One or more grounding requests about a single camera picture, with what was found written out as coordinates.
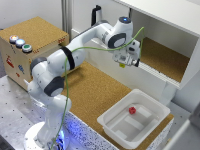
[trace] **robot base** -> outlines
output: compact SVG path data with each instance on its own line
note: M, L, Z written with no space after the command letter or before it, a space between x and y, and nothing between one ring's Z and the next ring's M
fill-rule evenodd
M32 126L25 134L24 137L24 149L25 150L49 150L49 148L46 146L45 148L41 148L36 144L36 141L34 140L39 130L44 125L44 122L40 122ZM65 149L69 145L69 137L65 137Z

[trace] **green cable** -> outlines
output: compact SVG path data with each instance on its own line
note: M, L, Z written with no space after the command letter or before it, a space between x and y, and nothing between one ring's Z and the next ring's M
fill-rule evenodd
M74 50L72 50L72 52L76 51L76 50L79 50L79 49L95 49L95 50L103 50L103 51L115 51L115 50L119 50L119 49L122 49L126 46L128 46L129 44L131 44L133 42L133 40L135 40L135 38L140 34L140 32L143 30L143 37L144 37L144 27L142 27L138 32L137 34L131 39L130 42L128 42L127 44L124 44L122 45L121 47L118 47L118 48L115 48L115 49L103 49L103 48L96 48L96 47L79 47L79 48L76 48ZM141 51L142 51L142 45L143 45L143 38L141 40L141 48L140 48L140 58L141 58ZM67 102L68 102L68 96L69 96L69 88L68 88L68 82L67 82L67 60L68 58L66 57L65 59L65 82L66 82L66 88L67 88L67 99L66 99L66 104L65 104L65 109L64 109L64 113L63 113L63 116L62 116L62 122L61 122L61 125L60 125L60 128L58 130L58 133L56 134L56 137L55 139L53 140L53 143L51 145L51 149L53 148L53 145L55 144L56 142L56 139L58 138L58 135L60 133L60 130L62 128L62 125L64 123L64 118L65 118L65 113L66 113L66 109L67 109Z

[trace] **cork board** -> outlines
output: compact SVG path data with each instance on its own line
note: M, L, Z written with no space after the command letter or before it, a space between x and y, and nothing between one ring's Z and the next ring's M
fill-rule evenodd
M68 34L40 17L21 22L0 31L0 37L9 43L12 35L19 36L30 44L33 50L38 50Z
M141 56L142 62L178 82L181 82L190 60L149 38L144 39Z
M131 89L87 62L83 62L76 71L68 75L68 85L69 98L72 100L70 111L120 150L123 150L104 133L97 118L131 92ZM147 148L172 119L173 115L166 117L136 150Z

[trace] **plastic tub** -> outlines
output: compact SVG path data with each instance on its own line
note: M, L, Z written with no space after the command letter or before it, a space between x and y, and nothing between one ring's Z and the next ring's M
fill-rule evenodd
M135 114L129 108L136 109ZM126 149L137 148L170 113L170 109L135 89L98 117L105 133Z

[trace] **cardboard box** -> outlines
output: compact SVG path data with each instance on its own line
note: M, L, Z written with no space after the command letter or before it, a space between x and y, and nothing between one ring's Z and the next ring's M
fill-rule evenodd
M10 44L9 38L17 35L32 46L31 53L23 53L22 49ZM27 88L24 79L32 80L30 64L37 57L48 57L61 46L69 43L69 35L40 17L24 21L0 31L0 51L7 75Z

